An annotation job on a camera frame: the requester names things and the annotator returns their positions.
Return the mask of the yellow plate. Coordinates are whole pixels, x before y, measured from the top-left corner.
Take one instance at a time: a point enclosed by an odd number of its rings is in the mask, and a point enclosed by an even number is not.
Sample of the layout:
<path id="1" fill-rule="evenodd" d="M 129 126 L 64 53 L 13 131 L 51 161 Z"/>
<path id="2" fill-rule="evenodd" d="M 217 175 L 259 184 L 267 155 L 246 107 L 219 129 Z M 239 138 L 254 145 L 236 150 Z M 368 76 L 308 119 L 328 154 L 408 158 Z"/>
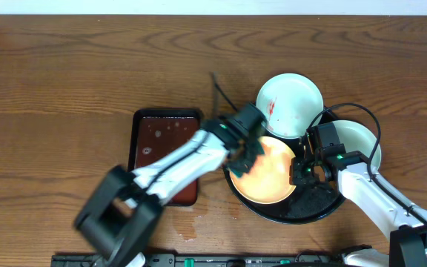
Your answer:
<path id="1" fill-rule="evenodd" d="M 263 155 L 259 155 L 249 173 L 238 177 L 229 171 L 231 182 L 247 200 L 274 204 L 286 199 L 296 188 L 290 183 L 294 152 L 282 141 L 270 136 L 259 138 Z"/>

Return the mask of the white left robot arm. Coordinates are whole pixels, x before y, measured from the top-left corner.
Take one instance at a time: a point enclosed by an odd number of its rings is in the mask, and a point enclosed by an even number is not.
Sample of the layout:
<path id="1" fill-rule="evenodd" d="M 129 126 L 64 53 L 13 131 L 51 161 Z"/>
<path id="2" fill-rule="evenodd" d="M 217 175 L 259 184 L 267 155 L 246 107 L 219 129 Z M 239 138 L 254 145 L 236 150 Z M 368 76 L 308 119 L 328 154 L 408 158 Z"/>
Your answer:
<path id="1" fill-rule="evenodd" d="M 249 103 L 233 116 L 209 119 L 184 145 L 127 172 L 112 168 L 74 220 L 107 266 L 143 266 L 143 251 L 165 206 L 202 175 L 228 166 L 248 173 L 262 153 L 264 114 Z"/>

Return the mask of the green orange sponge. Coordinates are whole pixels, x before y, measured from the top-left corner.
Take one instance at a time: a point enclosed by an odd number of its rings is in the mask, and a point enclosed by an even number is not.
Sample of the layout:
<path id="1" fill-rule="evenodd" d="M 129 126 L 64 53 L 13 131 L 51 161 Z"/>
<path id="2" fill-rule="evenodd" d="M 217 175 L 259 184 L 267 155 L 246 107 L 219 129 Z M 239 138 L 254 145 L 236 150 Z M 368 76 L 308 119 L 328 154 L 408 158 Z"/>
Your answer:
<path id="1" fill-rule="evenodd" d="M 264 154 L 259 138 L 241 141 L 239 149 L 229 158 L 225 166 L 235 176 L 241 177 L 243 174 L 249 174 L 257 158 Z"/>

